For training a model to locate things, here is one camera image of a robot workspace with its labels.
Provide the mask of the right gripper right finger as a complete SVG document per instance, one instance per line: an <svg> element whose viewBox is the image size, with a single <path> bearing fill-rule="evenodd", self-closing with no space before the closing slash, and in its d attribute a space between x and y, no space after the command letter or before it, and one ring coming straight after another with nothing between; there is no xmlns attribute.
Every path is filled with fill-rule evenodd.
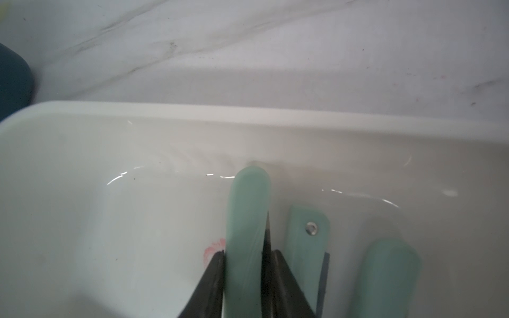
<svg viewBox="0 0 509 318"><path fill-rule="evenodd" d="M266 226L262 250L262 316L315 317L285 260L283 250L272 249L270 227Z"/></svg>

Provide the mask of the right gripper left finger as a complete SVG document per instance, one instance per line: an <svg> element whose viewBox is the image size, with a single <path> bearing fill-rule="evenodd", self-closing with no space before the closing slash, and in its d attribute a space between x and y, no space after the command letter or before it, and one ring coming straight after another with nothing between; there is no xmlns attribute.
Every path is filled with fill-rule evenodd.
<svg viewBox="0 0 509 318"><path fill-rule="evenodd" d="M216 252L178 318L221 318L225 288L225 251Z"/></svg>

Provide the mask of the mint knife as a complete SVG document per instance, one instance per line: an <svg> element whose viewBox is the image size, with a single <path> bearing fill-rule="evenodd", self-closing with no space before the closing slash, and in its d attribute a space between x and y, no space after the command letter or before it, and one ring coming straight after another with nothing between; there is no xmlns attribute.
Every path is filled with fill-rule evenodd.
<svg viewBox="0 0 509 318"><path fill-rule="evenodd" d="M330 254L330 221L317 209L293 205L283 255L317 317L323 314Z"/></svg>
<svg viewBox="0 0 509 318"><path fill-rule="evenodd" d="M233 179L227 204L224 317L262 316L262 251L270 177L249 166Z"/></svg>
<svg viewBox="0 0 509 318"><path fill-rule="evenodd" d="M406 317L422 270L416 250L397 238L381 238L367 250L349 317Z"/></svg>

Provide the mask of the white storage box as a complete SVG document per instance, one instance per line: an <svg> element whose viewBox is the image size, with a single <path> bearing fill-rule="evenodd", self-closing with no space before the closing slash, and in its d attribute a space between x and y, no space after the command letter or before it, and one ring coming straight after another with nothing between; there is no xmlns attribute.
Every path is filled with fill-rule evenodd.
<svg viewBox="0 0 509 318"><path fill-rule="evenodd" d="M508 316L508 127L281 109L46 102L1 123L1 316L176 317L226 237L238 171L330 221L324 317L368 246L423 261L410 317Z"/></svg>

